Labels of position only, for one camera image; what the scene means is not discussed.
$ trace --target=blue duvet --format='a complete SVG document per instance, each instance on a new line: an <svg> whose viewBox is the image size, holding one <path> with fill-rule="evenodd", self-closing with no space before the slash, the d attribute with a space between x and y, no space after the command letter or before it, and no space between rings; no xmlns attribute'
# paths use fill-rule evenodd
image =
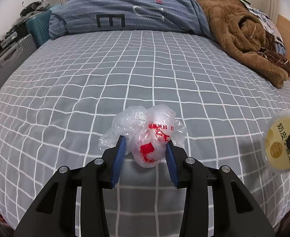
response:
<svg viewBox="0 0 290 237"><path fill-rule="evenodd" d="M49 23L53 39L107 30L193 32L214 39L195 0L69 0Z"/></svg>

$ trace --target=triangular cutout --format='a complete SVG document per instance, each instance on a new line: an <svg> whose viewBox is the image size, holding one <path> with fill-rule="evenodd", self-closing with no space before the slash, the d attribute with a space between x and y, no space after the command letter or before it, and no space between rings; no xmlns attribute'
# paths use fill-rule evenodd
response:
<svg viewBox="0 0 290 237"><path fill-rule="evenodd" d="M53 186L49 189L43 200L37 207L37 212L51 214L54 209L54 203L56 198L56 193L58 189L58 183L54 183Z"/></svg>
<svg viewBox="0 0 290 237"><path fill-rule="evenodd" d="M249 201L235 182L231 182L231 189L233 191L237 213L241 214L252 211L253 207L250 205Z"/></svg>

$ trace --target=bed sheet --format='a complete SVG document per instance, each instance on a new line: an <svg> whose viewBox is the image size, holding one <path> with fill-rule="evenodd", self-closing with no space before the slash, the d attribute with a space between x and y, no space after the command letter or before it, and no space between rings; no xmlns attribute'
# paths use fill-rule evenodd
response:
<svg viewBox="0 0 290 237"><path fill-rule="evenodd" d="M16 227L56 169L102 155L98 139L117 113L161 103L188 128L187 154L206 166L230 166L275 226L290 210L290 173L264 166L260 141L271 116L290 109L290 82L278 90L215 42L160 31L64 36L11 75L0 90L2 215ZM177 236L184 199L165 161L147 169L127 156L116 188L104 191L110 235Z"/></svg>

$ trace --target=suitcase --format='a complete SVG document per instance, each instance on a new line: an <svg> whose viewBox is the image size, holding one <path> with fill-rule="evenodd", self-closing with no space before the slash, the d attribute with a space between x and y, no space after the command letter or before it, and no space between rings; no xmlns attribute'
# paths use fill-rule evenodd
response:
<svg viewBox="0 0 290 237"><path fill-rule="evenodd" d="M22 63L36 51L36 44L31 34L23 37L19 41L11 44L8 49L0 55L0 89L12 75L12 73L22 65Z"/></svg>
<svg viewBox="0 0 290 237"><path fill-rule="evenodd" d="M32 34L37 48L50 39L48 28L51 10L43 11L30 17L26 21L26 28Z"/></svg>

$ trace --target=metal screw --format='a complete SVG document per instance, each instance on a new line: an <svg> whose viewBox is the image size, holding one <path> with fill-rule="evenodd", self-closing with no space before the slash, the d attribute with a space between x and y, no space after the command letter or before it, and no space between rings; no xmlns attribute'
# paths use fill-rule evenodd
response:
<svg viewBox="0 0 290 237"><path fill-rule="evenodd" d="M229 166L222 166L222 170L223 170L223 172L225 172L225 173L228 173L228 172L231 171L231 169L230 169Z"/></svg>
<svg viewBox="0 0 290 237"><path fill-rule="evenodd" d="M96 164L96 165L101 165L102 163L103 163L103 159L101 159L101 158L97 158L94 161L94 164Z"/></svg>
<svg viewBox="0 0 290 237"><path fill-rule="evenodd" d="M195 159L192 158L192 157L188 157L188 158L185 159L185 162L187 162L188 164L194 164Z"/></svg>
<svg viewBox="0 0 290 237"><path fill-rule="evenodd" d="M66 166L62 166L60 169L59 169L59 173L66 173L68 170L68 168Z"/></svg>

